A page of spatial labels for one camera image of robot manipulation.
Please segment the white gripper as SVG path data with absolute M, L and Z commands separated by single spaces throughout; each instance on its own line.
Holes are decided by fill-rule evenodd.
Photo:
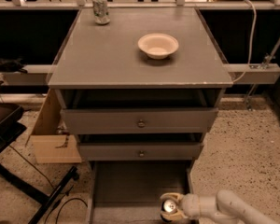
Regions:
M 201 216 L 200 198 L 195 194 L 180 194 L 175 192 L 164 193 L 161 200 L 172 200 L 175 203 L 180 203 L 180 208 L 183 211 L 177 210 L 175 212 L 161 211 L 161 217 L 165 221 L 178 221 L 181 219 L 198 219 Z

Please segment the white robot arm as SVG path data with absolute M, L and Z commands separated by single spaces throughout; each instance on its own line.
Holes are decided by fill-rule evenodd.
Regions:
M 208 218 L 216 224 L 278 224 L 230 190 L 215 196 L 164 193 L 161 196 L 161 217 L 164 221 Z

